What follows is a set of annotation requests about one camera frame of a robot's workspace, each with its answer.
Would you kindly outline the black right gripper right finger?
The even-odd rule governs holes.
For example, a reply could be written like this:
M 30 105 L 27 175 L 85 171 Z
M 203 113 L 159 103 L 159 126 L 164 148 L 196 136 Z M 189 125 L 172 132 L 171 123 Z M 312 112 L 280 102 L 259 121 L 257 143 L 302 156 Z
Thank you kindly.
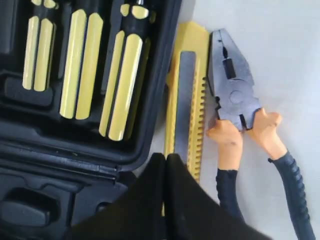
M 164 210 L 169 240 L 268 240 L 230 216 L 195 181 L 178 154 L 165 165 Z

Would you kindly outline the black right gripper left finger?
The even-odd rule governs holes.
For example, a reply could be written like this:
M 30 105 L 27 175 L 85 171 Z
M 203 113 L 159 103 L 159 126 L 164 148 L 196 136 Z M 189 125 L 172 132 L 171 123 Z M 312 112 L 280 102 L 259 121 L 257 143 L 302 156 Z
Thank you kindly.
M 165 157 L 154 153 L 139 178 L 104 210 L 73 226 L 66 240 L 161 240 Z

